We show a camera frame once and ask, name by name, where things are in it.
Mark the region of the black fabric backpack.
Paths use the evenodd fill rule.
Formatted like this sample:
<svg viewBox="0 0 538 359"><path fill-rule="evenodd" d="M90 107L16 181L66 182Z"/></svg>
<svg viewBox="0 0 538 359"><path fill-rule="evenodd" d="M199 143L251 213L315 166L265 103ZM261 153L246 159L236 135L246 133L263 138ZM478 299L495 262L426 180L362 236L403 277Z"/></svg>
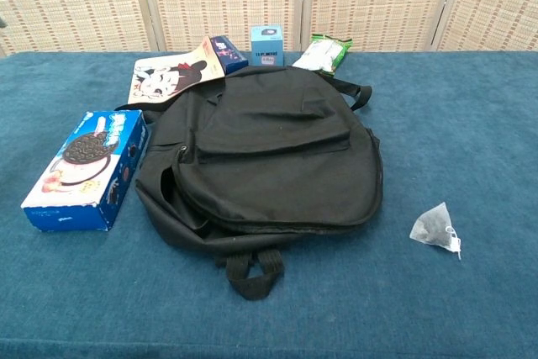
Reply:
<svg viewBox="0 0 538 359"><path fill-rule="evenodd" d="M169 245L208 253L243 298L283 274L280 247L362 227L382 203L380 143L358 116L369 86L248 66L157 103L135 183Z"/></svg>

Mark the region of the dark blue small box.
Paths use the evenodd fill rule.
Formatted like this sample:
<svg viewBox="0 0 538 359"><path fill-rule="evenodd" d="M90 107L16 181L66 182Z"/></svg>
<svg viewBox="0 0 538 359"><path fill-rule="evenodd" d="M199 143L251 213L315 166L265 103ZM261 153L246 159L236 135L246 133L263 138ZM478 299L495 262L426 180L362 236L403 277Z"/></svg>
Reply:
<svg viewBox="0 0 538 359"><path fill-rule="evenodd" d="M227 36L218 35L211 37L210 42L225 75L229 75L249 65L247 58L232 44Z"/></svg>

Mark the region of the light blue small box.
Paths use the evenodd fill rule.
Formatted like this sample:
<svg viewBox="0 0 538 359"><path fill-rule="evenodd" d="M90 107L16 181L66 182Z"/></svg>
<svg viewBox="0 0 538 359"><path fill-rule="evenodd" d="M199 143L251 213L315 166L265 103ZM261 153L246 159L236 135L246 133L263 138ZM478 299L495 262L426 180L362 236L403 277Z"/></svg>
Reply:
<svg viewBox="0 0 538 359"><path fill-rule="evenodd" d="M253 26L251 28L251 54L254 66L283 66L282 26Z"/></svg>

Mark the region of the green white snack packet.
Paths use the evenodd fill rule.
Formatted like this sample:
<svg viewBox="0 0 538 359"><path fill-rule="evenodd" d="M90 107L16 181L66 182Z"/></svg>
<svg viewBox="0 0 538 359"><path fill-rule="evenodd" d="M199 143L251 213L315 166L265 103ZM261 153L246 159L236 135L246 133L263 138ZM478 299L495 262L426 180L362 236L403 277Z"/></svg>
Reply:
<svg viewBox="0 0 538 359"><path fill-rule="evenodd" d="M333 76L352 46L352 39L339 40L327 34L313 34L308 48L293 67Z"/></svg>

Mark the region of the orange cartoon girl pad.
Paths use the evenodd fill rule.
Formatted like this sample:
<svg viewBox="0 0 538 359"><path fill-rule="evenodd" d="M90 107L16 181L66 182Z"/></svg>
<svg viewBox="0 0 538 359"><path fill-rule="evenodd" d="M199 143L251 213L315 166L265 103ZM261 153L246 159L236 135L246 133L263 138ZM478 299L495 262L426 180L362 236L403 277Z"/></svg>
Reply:
<svg viewBox="0 0 538 359"><path fill-rule="evenodd" d="M224 77L211 40L188 53L138 59L134 63L128 103L162 103L200 82Z"/></svg>

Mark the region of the pyramid tea bag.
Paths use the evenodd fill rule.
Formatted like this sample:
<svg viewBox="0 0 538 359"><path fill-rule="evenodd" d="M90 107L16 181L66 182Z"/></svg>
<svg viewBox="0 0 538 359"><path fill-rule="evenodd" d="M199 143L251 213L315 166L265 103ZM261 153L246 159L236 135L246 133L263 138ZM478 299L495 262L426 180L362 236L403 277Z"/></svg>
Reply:
<svg viewBox="0 0 538 359"><path fill-rule="evenodd" d="M409 238L426 245L439 246L456 253L459 260L462 258L462 241L452 225L445 202L422 213L415 220Z"/></svg>

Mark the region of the blue Oreo cookie box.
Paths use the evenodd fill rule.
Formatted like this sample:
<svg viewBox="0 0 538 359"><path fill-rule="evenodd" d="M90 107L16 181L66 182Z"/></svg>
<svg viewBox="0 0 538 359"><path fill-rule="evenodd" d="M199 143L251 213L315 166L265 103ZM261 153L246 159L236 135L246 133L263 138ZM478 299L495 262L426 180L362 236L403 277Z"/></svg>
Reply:
<svg viewBox="0 0 538 359"><path fill-rule="evenodd" d="M41 174L21 209L40 231L108 231L149 132L140 110L83 116Z"/></svg>

